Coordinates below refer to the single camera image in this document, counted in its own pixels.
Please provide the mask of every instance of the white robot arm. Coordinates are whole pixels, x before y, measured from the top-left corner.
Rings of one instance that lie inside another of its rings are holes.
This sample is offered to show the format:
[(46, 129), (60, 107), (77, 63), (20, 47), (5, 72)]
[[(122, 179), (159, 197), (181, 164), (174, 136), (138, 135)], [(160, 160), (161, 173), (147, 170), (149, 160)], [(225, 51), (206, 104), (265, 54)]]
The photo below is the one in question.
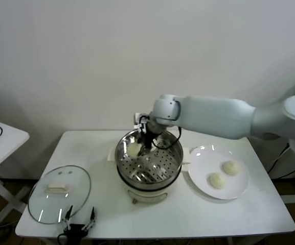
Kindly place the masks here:
[(256, 108), (244, 101), (214, 97), (161, 95), (147, 122), (147, 133), (155, 138), (165, 128), (183, 129), (228, 139), (244, 136), (289, 139), (295, 152), (295, 96), (282, 103)]

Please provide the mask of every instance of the glass lid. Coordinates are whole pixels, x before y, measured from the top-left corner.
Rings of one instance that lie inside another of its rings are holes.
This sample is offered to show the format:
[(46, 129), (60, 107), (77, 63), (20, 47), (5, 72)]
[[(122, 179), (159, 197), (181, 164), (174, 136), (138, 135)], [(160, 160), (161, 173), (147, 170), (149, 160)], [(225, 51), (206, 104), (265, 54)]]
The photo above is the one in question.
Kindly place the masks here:
[(61, 222), (71, 206), (71, 216), (77, 213), (88, 199), (90, 176), (78, 166), (56, 168), (34, 186), (28, 210), (31, 216), (44, 224)]

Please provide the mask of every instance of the white table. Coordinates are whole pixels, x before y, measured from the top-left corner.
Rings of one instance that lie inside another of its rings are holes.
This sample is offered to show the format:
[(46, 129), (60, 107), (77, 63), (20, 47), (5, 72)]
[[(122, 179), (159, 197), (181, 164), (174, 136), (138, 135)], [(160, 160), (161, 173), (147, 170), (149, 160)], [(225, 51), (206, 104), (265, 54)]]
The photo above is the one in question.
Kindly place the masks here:
[[(1, 164), (7, 157), (9, 157), (29, 139), (29, 134), (2, 123), (0, 123), (0, 127), (3, 129), (3, 134), (0, 136)], [(0, 212), (0, 222), (11, 212), (12, 209), (16, 209), (19, 212), (24, 211), (26, 205), (21, 202), (20, 199), (23, 198), (28, 191), (30, 191), (30, 188), (24, 187), (14, 197), (0, 181), (0, 195), (9, 202), (9, 204)]]
[[(71, 219), (72, 223), (85, 223), (92, 206), (95, 207), (97, 220), (89, 238), (245, 236), (295, 230), (294, 221), (246, 138), (227, 140), (183, 131), (180, 140), (184, 147), (214, 144), (240, 155), (250, 180), (248, 189), (238, 199), (211, 198), (197, 189), (186, 173), (180, 173), (174, 191), (164, 201), (132, 204), (115, 164), (107, 162), (109, 149), (127, 132), (66, 132), (43, 173), (64, 165), (78, 165), (89, 172), (92, 179), (89, 199)], [(62, 233), (62, 227), (36, 222), (26, 208), (15, 231), (24, 237), (55, 238)]]

